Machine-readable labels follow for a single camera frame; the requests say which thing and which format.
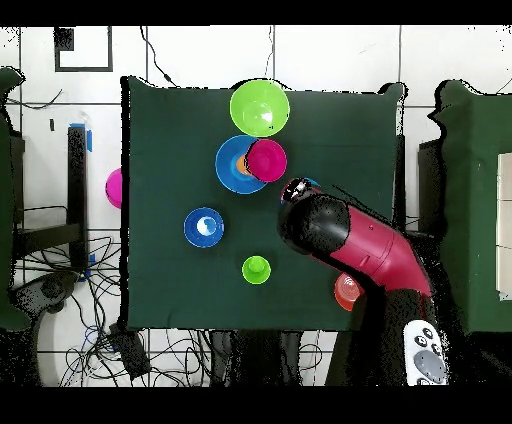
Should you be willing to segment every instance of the metal frame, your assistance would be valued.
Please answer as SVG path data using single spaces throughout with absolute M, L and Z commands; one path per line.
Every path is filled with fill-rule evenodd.
M 11 136 L 11 154 L 15 187 L 16 213 L 14 222 L 23 220 L 23 152 L 25 142 L 19 133 Z M 71 267 L 84 270 L 88 266 L 87 242 L 87 166 L 85 128 L 68 129 L 68 212 L 66 224 L 22 230 L 14 234 L 14 256 L 24 256 L 49 247 L 69 243 Z
M 68 32 L 69 40 L 61 40 L 57 36 L 60 32 L 61 35 L 64 31 Z M 54 48 L 55 48 L 55 72 L 112 72 L 114 69 L 112 59 L 112 27 L 107 26 L 107 49 L 108 49 L 108 65 L 107 66 L 60 66 L 60 52 L 61 51 L 74 51 L 74 29 L 72 28 L 59 28 L 54 29 Z

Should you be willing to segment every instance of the white tile floor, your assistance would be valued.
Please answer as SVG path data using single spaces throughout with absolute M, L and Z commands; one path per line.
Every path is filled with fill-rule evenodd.
M 269 34 L 269 25 L 143 28 L 156 50 L 159 66 L 184 87 L 230 87 L 243 79 L 264 76 L 274 36 L 275 55 L 268 60 L 267 76 L 274 76 L 292 89 L 376 92 L 385 83 L 404 82 L 409 89 L 404 134 L 410 216 L 418 214 L 418 145 L 440 135 L 437 125 L 427 118 L 434 107 L 436 87 L 445 79 L 461 78 L 479 91 L 495 93 L 512 78 L 510 26 L 278 25 L 275 34 Z M 61 66 L 105 66 L 105 39 L 106 27 L 75 28 L 75 51 L 61 53 Z M 119 78 L 135 75 L 157 86 L 169 84 L 153 64 L 152 51 L 143 41 L 139 27 L 113 27 L 112 39 L 113 72 L 55 73 L 52 28 L 22 28 L 21 34 L 18 28 L 0 28 L 0 66 L 21 69 L 26 77 L 21 89 L 9 94 L 12 100 L 34 107 L 47 103 L 62 90 L 54 105 L 45 109 L 12 103 L 7 106 L 14 128 L 21 129 L 26 140 L 25 207 L 66 204 L 66 174 L 61 164 L 66 161 L 67 127 L 71 122 L 86 120 L 93 132 L 93 150 L 88 153 L 89 235 L 91 239 L 112 237 L 119 243 L 120 212 L 108 203 L 103 189 L 108 174 L 120 166 Z M 512 84 L 502 90 L 511 91 Z M 54 131 L 50 130 L 50 119 L 55 122 Z M 62 211 L 55 210 L 27 212 L 25 225 L 52 225 L 63 222 L 63 217 Z M 98 240 L 93 248 L 102 244 Z M 114 269 L 104 271 L 113 279 L 119 278 L 118 259 L 118 255 L 110 258 L 107 263 Z M 25 266 L 31 265 L 34 264 L 27 262 Z M 25 273 L 26 279 L 38 275 L 38 271 Z M 22 272 L 17 272 L 16 283 L 22 280 Z M 93 325 L 92 296 L 85 283 L 82 287 L 77 284 L 75 298 L 83 309 L 85 322 Z M 119 313 L 118 293 L 114 286 L 101 298 L 108 324 Z M 168 339 L 177 342 L 188 337 L 187 332 L 150 330 L 142 335 L 153 367 L 161 371 L 183 370 L 190 343 L 176 344 L 176 354 L 159 353 L 169 346 Z M 72 299 L 59 314 L 45 316 L 38 350 L 46 385 L 56 386 L 63 378 L 68 368 L 68 349 L 87 349 L 85 336 Z M 316 332 L 305 334 L 303 345 L 315 343 L 316 336 Z M 324 383 L 334 341 L 335 334 L 319 334 L 318 344 L 324 353 L 316 369 L 301 371 L 305 385 Z M 305 346 L 302 352 L 301 367 L 314 365 L 315 349 Z M 68 354 L 68 363 L 76 359 L 74 355 Z M 114 373 L 121 371 L 116 366 L 111 367 Z M 193 355 L 188 355 L 187 366 L 189 370 L 197 366 Z M 96 374 L 108 377 L 105 369 L 98 368 Z M 154 372 L 144 378 L 144 382 L 137 379 L 133 385 L 180 384 Z M 190 379 L 199 384 L 201 375 L 196 373 Z M 120 386 L 130 386 L 125 376 L 117 381 Z M 88 379 L 90 386 L 113 384 L 112 379 Z

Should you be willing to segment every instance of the blue plate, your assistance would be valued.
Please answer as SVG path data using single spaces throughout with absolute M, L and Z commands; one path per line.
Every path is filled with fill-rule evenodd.
M 195 247 L 215 246 L 224 233 L 224 221 L 211 208 L 198 208 L 190 212 L 183 224 L 185 237 Z
M 215 157 L 215 171 L 224 187 L 238 194 L 251 194 L 267 184 L 251 175 L 244 175 L 236 168 L 236 161 L 247 153 L 256 137 L 237 135 L 220 146 Z

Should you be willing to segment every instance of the orange cup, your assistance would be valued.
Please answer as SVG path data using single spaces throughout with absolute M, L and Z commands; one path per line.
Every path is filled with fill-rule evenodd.
M 337 278 L 334 284 L 334 297 L 338 304 L 345 310 L 351 312 L 354 302 L 357 300 L 361 291 L 357 282 L 344 272 Z
M 247 170 L 247 167 L 245 166 L 245 155 L 242 155 L 238 158 L 238 160 L 236 161 L 236 169 L 238 169 L 238 172 L 240 172 L 241 174 L 244 174 L 244 175 L 252 175 L 248 170 Z

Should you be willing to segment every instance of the floor tile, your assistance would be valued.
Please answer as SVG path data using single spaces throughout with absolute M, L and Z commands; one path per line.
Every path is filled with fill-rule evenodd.
M 512 200 L 512 153 L 498 156 L 498 180 L 500 200 Z
M 398 81 L 398 25 L 278 25 L 276 79 L 293 90 L 377 92 Z
M 421 143 L 436 140 L 441 136 L 439 126 L 427 115 L 434 109 L 405 109 L 404 110 L 404 136 L 405 136 L 405 198 L 406 212 L 411 223 L 407 229 L 417 229 L 419 216 L 418 193 L 418 147 Z
M 75 27 L 75 50 L 61 56 L 61 66 L 65 62 L 81 66 L 104 62 L 97 59 L 105 53 L 104 28 L 101 36 L 93 27 Z M 55 72 L 53 27 L 23 28 L 21 40 L 24 102 L 49 102 L 62 89 L 58 102 L 120 103 L 121 76 L 145 77 L 146 44 L 136 26 L 112 28 L 112 72 Z
M 496 289 L 512 296 L 512 249 L 498 247 L 496 256 Z
M 119 228 L 121 212 L 108 201 L 105 183 L 121 165 L 120 106 L 56 105 L 23 111 L 25 207 L 67 205 L 68 128 L 84 122 L 92 131 L 92 152 L 86 158 L 88 226 Z
M 299 356 L 299 366 L 302 385 L 323 386 L 329 371 L 331 357 L 331 353 L 301 353 Z
M 512 251 L 512 202 L 498 201 L 496 244 Z
M 316 352 L 314 345 L 322 352 L 332 352 L 337 335 L 335 331 L 305 331 L 300 340 L 301 352 Z
M 96 234 L 95 236 L 89 236 L 90 239 L 98 238 L 98 236 L 105 236 L 108 233 L 92 232 L 90 234 Z M 94 240 L 91 242 L 91 250 L 98 249 L 96 253 L 96 260 L 100 261 L 103 257 L 108 246 L 105 244 L 109 240 Z M 114 245 L 110 248 L 110 254 L 114 253 L 118 247 Z M 119 270 L 115 269 L 115 265 L 119 263 L 119 253 L 115 253 L 111 258 L 107 259 L 104 263 L 97 263 L 93 265 L 91 269 L 91 276 L 89 281 L 78 281 L 75 284 L 73 296 L 80 304 L 82 309 L 82 318 L 88 326 L 96 325 L 96 318 L 94 312 L 94 300 L 91 294 L 91 288 L 94 291 L 99 303 L 103 307 L 105 312 L 105 329 L 111 324 L 117 322 L 120 314 L 120 289 L 118 283 L 120 281 Z M 98 306 L 99 322 L 103 319 L 103 313 L 101 308 Z M 51 315 L 46 314 L 43 317 L 41 323 L 41 330 L 39 332 L 38 350 L 42 351 L 66 351 L 72 347 L 79 350 L 87 349 L 90 347 L 90 343 L 86 341 L 86 335 L 88 331 L 81 319 L 80 319 L 80 308 L 72 298 L 66 300 L 65 308 L 58 314 Z M 144 344 L 146 349 L 148 348 L 148 333 L 147 330 L 142 332 L 144 336 Z M 92 333 L 88 338 L 91 342 L 94 342 L 96 333 Z
M 80 367 L 79 356 L 76 353 L 67 356 L 64 353 L 39 353 L 38 362 L 41 381 L 45 387 L 82 387 L 82 376 L 83 387 L 115 386 L 114 380 L 108 378 L 111 377 L 109 372 L 105 367 L 102 367 L 97 358 L 91 360 L 91 367 L 96 371 L 89 369 L 83 374 L 80 372 L 82 368 Z M 148 385 L 148 374 L 130 382 L 130 378 L 121 362 L 116 359 L 105 360 L 104 362 L 116 376 L 115 380 L 119 387 L 131 387 L 132 385 L 133 387 L 145 387 Z
M 196 343 L 190 340 L 190 334 L 186 330 L 167 329 L 167 330 L 150 330 L 151 334 L 151 352 L 162 352 L 162 351 L 176 351 L 184 352 L 188 347 L 195 346 L 198 348 Z M 192 331 L 194 340 L 197 340 L 195 331 Z M 201 337 L 203 343 L 203 349 L 209 350 L 208 346 Z
M 149 27 L 156 63 L 181 87 L 229 88 L 265 75 L 272 52 L 270 25 Z M 171 87 L 154 65 L 149 50 L 149 82 Z M 272 58 L 267 76 L 272 75 Z
M 207 372 L 205 371 L 202 375 L 202 367 L 193 353 L 152 354 L 150 360 L 151 387 L 207 387 L 210 384 Z M 211 368 L 209 354 L 206 354 L 204 363 L 209 372 Z
M 510 25 L 403 25 L 401 81 L 406 105 L 434 106 L 443 80 L 463 79 L 496 93 L 512 78 Z M 512 92 L 508 85 L 503 93 Z

